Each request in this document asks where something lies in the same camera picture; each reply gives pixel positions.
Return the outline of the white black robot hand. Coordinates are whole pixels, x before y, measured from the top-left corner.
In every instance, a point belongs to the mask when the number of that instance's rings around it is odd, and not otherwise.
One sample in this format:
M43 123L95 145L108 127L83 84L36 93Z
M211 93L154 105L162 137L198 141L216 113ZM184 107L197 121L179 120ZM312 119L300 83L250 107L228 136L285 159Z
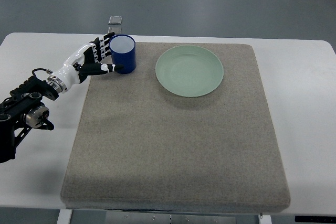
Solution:
M121 64L98 63L111 56L109 41L114 35L114 33L107 33L81 46L65 60L59 70L52 74L52 81L61 87L72 87L74 84L81 83L79 73L95 76L123 69Z

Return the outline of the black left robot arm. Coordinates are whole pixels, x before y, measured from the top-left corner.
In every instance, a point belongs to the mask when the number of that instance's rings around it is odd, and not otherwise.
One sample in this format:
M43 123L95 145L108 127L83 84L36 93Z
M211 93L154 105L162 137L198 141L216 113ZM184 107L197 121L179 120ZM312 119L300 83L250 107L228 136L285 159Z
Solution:
M114 36L115 33L111 32L83 45L57 71L45 68L32 70L31 76L10 92L10 96L1 103L1 163L15 159L18 145L31 129L54 129L43 98L55 101L61 93L83 83L88 76L123 69L123 64L102 62L111 55L109 42ZM40 70L49 75L47 80L36 76Z

